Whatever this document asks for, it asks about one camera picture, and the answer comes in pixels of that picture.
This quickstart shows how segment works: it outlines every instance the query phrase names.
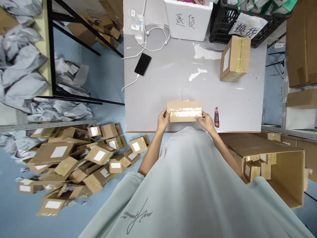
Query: paper sign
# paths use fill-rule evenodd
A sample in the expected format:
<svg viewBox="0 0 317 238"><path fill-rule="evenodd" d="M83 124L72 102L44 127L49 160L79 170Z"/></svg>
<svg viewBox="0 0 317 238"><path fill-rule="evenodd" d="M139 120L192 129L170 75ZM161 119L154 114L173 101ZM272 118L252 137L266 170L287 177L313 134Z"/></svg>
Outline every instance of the paper sign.
<svg viewBox="0 0 317 238"><path fill-rule="evenodd" d="M20 185L20 191L31 192L31 187L30 186Z"/></svg>
<svg viewBox="0 0 317 238"><path fill-rule="evenodd" d="M58 209L62 202L48 201L45 205L46 208Z"/></svg>
<svg viewBox="0 0 317 238"><path fill-rule="evenodd" d="M139 144L136 142L136 143L133 143L132 144L133 148L134 148L134 151L139 151L141 150L141 148L139 147Z"/></svg>
<svg viewBox="0 0 317 238"><path fill-rule="evenodd" d="M240 13L229 34L237 34L253 39L265 25L267 20Z"/></svg>
<svg viewBox="0 0 317 238"><path fill-rule="evenodd" d="M106 154L106 152L103 152L103 151L99 151L96 156L94 157L93 160L95 161L100 161L102 159L102 157Z"/></svg>
<svg viewBox="0 0 317 238"><path fill-rule="evenodd" d="M58 146L58 147L56 147L55 150L53 151L52 155L51 155L51 158L62 157L66 150L67 150L67 146Z"/></svg>

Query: white wire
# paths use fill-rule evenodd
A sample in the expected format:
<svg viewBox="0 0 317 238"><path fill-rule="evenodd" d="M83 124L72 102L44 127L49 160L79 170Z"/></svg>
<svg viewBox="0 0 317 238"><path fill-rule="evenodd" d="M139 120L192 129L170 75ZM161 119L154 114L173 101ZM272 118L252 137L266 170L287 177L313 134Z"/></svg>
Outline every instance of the white wire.
<svg viewBox="0 0 317 238"><path fill-rule="evenodd" d="M132 83L128 84L127 86L124 86L124 87L121 89L121 91L123 92L123 89L125 89L126 87L129 87L131 84L134 84L134 83L138 80L139 76L140 76L140 75L138 74L137 77L136 77L136 80L133 81Z"/></svg>

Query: pile of cardboard boxes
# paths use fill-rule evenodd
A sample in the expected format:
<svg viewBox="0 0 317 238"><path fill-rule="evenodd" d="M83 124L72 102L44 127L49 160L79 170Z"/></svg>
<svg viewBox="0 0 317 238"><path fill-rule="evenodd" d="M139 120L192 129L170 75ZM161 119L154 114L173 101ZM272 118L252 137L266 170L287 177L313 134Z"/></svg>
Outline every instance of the pile of cardboard boxes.
<svg viewBox="0 0 317 238"><path fill-rule="evenodd" d="M100 192L117 173L134 165L150 144L144 135L129 141L131 148L125 153L115 154L126 147L120 124L85 127L37 129L32 134L47 140L32 149L33 158L24 160L35 176L23 179L18 189L48 192L37 216L55 216L70 201Z"/></svg>

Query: white label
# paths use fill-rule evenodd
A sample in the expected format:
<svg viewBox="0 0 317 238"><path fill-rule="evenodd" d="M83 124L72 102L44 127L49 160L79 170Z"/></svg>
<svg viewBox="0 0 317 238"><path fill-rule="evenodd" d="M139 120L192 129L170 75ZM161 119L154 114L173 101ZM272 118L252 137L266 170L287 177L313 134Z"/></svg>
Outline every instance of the white label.
<svg viewBox="0 0 317 238"><path fill-rule="evenodd" d="M137 155L136 155L136 154L134 154L134 153L132 153L132 154L128 155L128 157L129 157L131 160L133 160L136 156L137 156Z"/></svg>
<svg viewBox="0 0 317 238"><path fill-rule="evenodd" d="M45 205L46 208L58 209L62 202L48 201Z"/></svg>
<svg viewBox="0 0 317 238"><path fill-rule="evenodd" d="M117 149L117 147L116 147L116 142L115 142L114 140L110 141L110 142L109 142L109 145L110 145L112 148Z"/></svg>
<svg viewBox="0 0 317 238"><path fill-rule="evenodd" d="M250 167L245 165L245 174L250 177Z"/></svg>
<svg viewBox="0 0 317 238"><path fill-rule="evenodd" d="M51 155L51 158L62 157L66 150L67 150L67 146L58 146L58 147L56 147L55 150L53 151L52 155Z"/></svg>
<svg viewBox="0 0 317 238"><path fill-rule="evenodd" d="M31 187L30 186L20 185L20 191L31 192Z"/></svg>
<svg viewBox="0 0 317 238"><path fill-rule="evenodd" d="M99 151L96 156L94 157L93 160L95 161L100 161L102 159L102 157L106 154L106 152L103 152L103 151Z"/></svg>
<svg viewBox="0 0 317 238"><path fill-rule="evenodd" d="M141 150L141 148L139 147L139 144L136 142L136 143L133 143L132 144L132 146L133 146L133 148L134 148L134 151L139 151L139 150Z"/></svg>
<svg viewBox="0 0 317 238"><path fill-rule="evenodd" d="M34 134L40 134L42 131L44 130L44 128L40 128L40 129L36 129Z"/></svg>
<svg viewBox="0 0 317 238"><path fill-rule="evenodd" d="M229 56L230 56L230 48L227 50L227 53L225 54L224 70L223 71L225 71L229 66Z"/></svg>
<svg viewBox="0 0 317 238"><path fill-rule="evenodd" d="M110 175L110 173L106 169L102 169L100 173L106 178Z"/></svg>
<svg viewBox="0 0 317 238"><path fill-rule="evenodd" d="M266 162L266 154L260 154L260 159Z"/></svg>
<svg viewBox="0 0 317 238"><path fill-rule="evenodd" d="M45 168L45 167L47 167L48 165L37 165L37 166L35 166L35 168L37 169L37 170L39 170L39 169L42 169L42 168Z"/></svg>
<svg viewBox="0 0 317 238"><path fill-rule="evenodd" d="M112 169L119 169L119 168L121 168L121 163L111 163L111 168Z"/></svg>

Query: smartphone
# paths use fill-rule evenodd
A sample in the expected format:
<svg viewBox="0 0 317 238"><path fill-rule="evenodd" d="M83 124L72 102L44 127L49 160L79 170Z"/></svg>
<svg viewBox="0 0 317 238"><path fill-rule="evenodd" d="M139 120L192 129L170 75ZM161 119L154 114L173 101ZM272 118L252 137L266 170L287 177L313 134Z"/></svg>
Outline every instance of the smartphone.
<svg viewBox="0 0 317 238"><path fill-rule="evenodd" d="M136 72L137 74L140 74L142 76L144 76L146 69L148 68L150 61L151 61L151 57L142 53L141 57L139 59L139 62L134 70L134 72Z"/></svg>

